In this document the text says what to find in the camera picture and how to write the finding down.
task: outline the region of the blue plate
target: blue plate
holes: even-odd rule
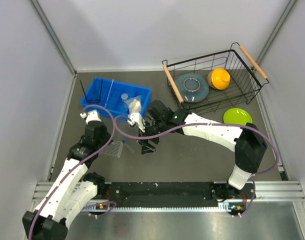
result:
[[[196,73],[186,73],[175,78],[176,86],[187,103],[198,103],[209,94],[209,85],[203,76]]]

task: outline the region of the plastic bag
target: plastic bag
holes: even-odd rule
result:
[[[129,114],[133,113],[141,113],[142,112],[142,103],[141,103],[142,96],[132,97],[125,101],[129,108]]]

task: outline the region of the plate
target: plate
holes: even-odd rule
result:
[[[241,108],[228,109],[223,115],[223,122],[225,124],[240,124],[253,123],[252,116]]]
[[[187,103],[198,103],[209,94],[209,85],[203,76],[196,73],[185,73],[175,78],[174,82],[183,100]]]

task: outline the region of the yellow cup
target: yellow cup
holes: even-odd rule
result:
[[[225,90],[231,82],[231,76],[225,69],[216,68],[208,74],[207,82],[214,89]]]

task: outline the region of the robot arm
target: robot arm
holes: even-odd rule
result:
[[[70,148],[62,170],[46,197],[33,212],[27,211],[22,218],[23,226],[28,236],[37,211],[45,201],[48,201],[49,194],[57,188],[37,218],[33,230],[34,240],[64,240],[71,223],[83,207],[95,196],[100,197],[106,191],[105,179],[102,176],[95,173],[85,175],[93,161],[98,157],[98,154],[84,164],[79,165],[62,182],[63,177],[74,166],[101,148],[111,136],[106,126],[102,123],[97,110],[90,111],[88,114],[81,114],[81,117],[87,123],[84,135],[78,143]],[[79,186],[76,186],[81,178],[82,182]]]
[[[139,113],[130,115],[130,120],[128,121],[131,126],[138,123],[140,136],[153,136],[180,125],[218,123],[183,109],[177,109],[173,112],[159,100],[151,102],[147,112],[153,118],[152,123],[144,122]],[[247,126],[256,128],[251,123],[247,123]],[[186,126],[175,132],[186,136],[203,138],[235,152],[235,166],[227,182],[227,198],[239,194],[247,180],[257,173],[267,149],[267,144],[261,136],[250,130],[238,127],[196,125]],[[158,144],[159,139],[154,138],[151,141]],[[148,140],[140,140],[138,142],[141,145],[142,154],[156,151],[156,148]]]

